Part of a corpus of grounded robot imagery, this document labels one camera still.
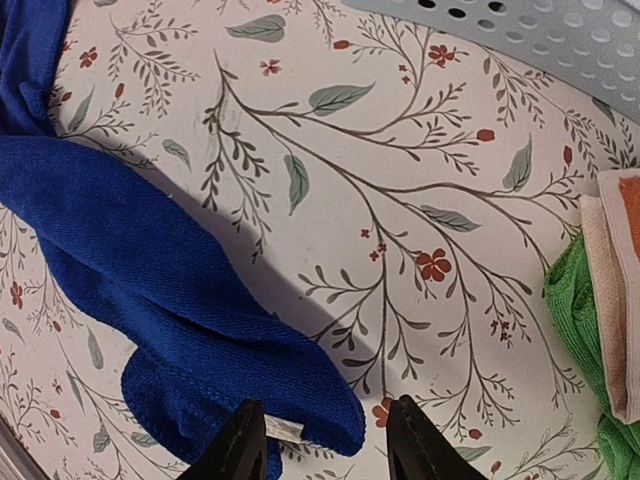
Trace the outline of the front aluminium rail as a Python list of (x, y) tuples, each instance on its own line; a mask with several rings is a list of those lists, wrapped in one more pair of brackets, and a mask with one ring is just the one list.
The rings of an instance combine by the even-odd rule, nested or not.
[(38, 479), (26, 450), (4, 424), (1, 424), (1, 479)]

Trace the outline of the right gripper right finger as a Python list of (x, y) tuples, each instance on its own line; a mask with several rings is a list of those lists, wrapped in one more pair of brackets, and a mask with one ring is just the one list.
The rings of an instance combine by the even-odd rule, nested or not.
[(484, 480), (409, 395), (391, 401), (387, 419), (391, 480)]

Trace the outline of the green towel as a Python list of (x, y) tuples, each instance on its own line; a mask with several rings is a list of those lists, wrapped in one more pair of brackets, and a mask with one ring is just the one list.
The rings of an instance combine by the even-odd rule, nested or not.
[(625, 425), (611, 411), (594, 290), (584, 238), (575, 237), (545, 277), (545, 296), (554, 328), (602, 411), (597, 440), (613, 479), (639, 478), (639, 425)]

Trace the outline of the blue towel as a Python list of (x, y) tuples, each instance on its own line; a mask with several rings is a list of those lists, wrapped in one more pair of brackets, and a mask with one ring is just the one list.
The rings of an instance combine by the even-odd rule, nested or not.
[(121, 377), (131, 413), (187, 468), (246, 399), (356, 454), (363, 409), (326, 353), (268, 313), (163, 191), (56, 136), (47, 106), (70, 10), (1, 5), (1, 202), (34, 229), (69, 300), (135, 344)]

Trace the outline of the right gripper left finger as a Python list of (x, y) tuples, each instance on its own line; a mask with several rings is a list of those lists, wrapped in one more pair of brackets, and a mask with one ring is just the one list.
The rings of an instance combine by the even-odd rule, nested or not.
[(267, 438), (263, 404), (244, 400), (201, 457), (178, 480), (265, 480)]

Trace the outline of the orange patterned towel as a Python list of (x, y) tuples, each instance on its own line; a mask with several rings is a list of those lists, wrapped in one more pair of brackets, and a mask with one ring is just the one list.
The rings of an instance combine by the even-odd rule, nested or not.
[(606, 390), (615, 418), (639, 421), (639, 171), (598, 174), (580, 198)]

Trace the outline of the floral table mat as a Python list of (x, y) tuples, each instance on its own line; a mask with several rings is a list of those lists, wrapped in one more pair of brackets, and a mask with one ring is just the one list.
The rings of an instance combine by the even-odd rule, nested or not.
[[(639, 165), (639, 119), (487, 46), (349, 1), (67, 1), (48, 117), (222, 246), (359, 400), (344, 456), (280, 423), (276, 479), (385, 479), (409, 395), (488, 479), (613, 479), (545, 277), (580, 198)], [(1, 202), (1, 424), (48, 479), (176, 479), (121, 377)]]

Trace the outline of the light blue plastic basket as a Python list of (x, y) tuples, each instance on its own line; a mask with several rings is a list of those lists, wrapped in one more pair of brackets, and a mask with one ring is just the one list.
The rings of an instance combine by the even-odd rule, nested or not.
[(543, 70), (639, 119), (639, 4), (618, 0), (351, 0)]

